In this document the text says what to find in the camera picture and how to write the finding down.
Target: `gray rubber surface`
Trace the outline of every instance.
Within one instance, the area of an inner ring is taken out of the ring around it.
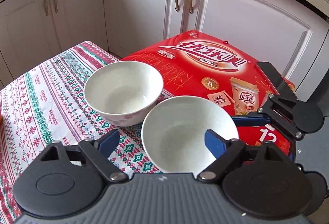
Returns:
[[[135,174],[111,185],[85,212],[62,220],[23,215],[17,224],[307,224],[305,217],[266,221],[229,204],[217,185],[203,184],[192,174]]]
[[[324,118],[323,127],[315,133],[306,134],[296,142],[296,163],[304,171],[320,173],[329,185],[329,116]]]

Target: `tablecloth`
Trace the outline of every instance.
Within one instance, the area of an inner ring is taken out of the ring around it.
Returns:
[[[12,186],[51,141],[74,145],[118,128],[105,122],[83,97],[89,76],[118,61],[85,41],[45,61],[0,92],[0,223],[12,223],[21,214]],[[159,101],[170,96],[164,90]],[[119,128],[119,132],[119,146],[109,160],[129,176],[134,172],[160,173],[143,150],[141,124]]]

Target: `table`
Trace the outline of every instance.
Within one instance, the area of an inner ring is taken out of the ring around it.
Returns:
[[[98,139],[113,128],[83,97],[89,76],[106,64],[118,62],[85,41],[33,68],[0,92],[0,223],[19,217],[12,186],[34,158],[53,140],[75,145]],[[166,90],[159,101],[172,96]],[[131,176],[134,172],[161,173],[146,156],[141,123],[119,128],[120,143],[109,160]]]

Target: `red box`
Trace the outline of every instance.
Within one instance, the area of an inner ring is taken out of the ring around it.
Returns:
[[[228,41],[196,30],[159,42],[123,60],[152,65],[161,73],[164,88],[174,96],[209,99],[231,116],[256,111],[270,93],[276,93],[259,72],[255,58]],[[288,154],[290,143],[271,125],[237,129],[240,139],[249,145],[272,140]]]

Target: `white ceramic bowl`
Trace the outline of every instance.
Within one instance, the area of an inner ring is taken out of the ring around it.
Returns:
[[[192,172],[196,177],[215,157],[204,135],[212,129],[224,139],[239,138],[228,113],[215,103],[195,96],[177,96],[156,105],[141,130],[149,159],[165,173]]]
[[[83,94],[91,108],[107,122],[132,126],[144,120],[162,89],[162,76],[154,67],[137,61],[121,61],[93,73]]]

